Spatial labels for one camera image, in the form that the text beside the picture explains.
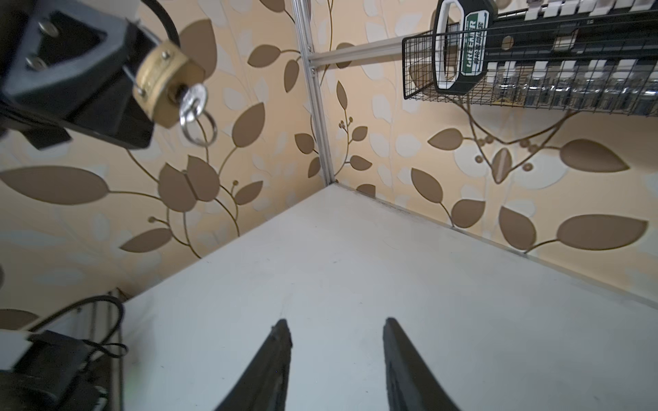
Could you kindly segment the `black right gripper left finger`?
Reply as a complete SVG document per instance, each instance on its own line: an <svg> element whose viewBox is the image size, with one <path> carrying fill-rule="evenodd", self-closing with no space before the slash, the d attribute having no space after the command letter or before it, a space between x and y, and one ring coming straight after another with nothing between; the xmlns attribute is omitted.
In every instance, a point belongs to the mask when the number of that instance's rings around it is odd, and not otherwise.
<svg viewBox="0 0 658 411"><path fill-rule="evenodd" d="M293 343L279 320L217 411L285 410Z"/></svg>

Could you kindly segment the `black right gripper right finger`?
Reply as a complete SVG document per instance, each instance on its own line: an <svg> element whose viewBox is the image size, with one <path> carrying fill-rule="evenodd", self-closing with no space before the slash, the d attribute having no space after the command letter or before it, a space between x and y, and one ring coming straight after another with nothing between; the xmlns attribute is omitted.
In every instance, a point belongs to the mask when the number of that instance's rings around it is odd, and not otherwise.
<svg viewBox="0 0 658 411"><path fill-rule="evenodd" d="M395 318L386 320L383 344L390 410L459 410Z"/></svg>

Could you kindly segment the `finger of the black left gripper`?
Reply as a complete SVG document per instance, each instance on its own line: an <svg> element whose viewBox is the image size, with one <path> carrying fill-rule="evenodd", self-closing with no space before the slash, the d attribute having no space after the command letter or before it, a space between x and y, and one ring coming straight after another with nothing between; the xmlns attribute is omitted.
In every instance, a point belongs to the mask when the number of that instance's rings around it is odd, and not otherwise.
<svg viewBox="0 0 658 411"><path fill-rule="evenodd" d="M73 92L36 92L27 96L1 93L1 133L17 131L38 150L72 141L73 131L115 146L145 149L154 123L125 92L108 98Z"/></svg>
<svg viewBox="0 0 658 411"><path fill-rule="evenodd" d="M121 113L139 37L133 22L78 1L3 1L1 100L56 118Z"/></svg>

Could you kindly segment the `brass padlock with key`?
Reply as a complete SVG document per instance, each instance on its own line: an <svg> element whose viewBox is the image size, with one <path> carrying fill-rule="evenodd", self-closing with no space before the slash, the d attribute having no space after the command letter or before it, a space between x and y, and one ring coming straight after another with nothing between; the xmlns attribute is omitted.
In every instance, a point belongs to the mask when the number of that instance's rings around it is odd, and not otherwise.
<svg viewBox="0 0 658 411"><path fill-rule="evenodd" d="M205 70L172 41L152 48L133 70L123 65L123 73L132 83L132 94L147 118L163 127L178 125L187 141L197 147L210 147L217 140L217 123L207 112L209 92L203 84ZM197 139L190 133L192 124L206 118L212 127L210 137Z"/></svg>

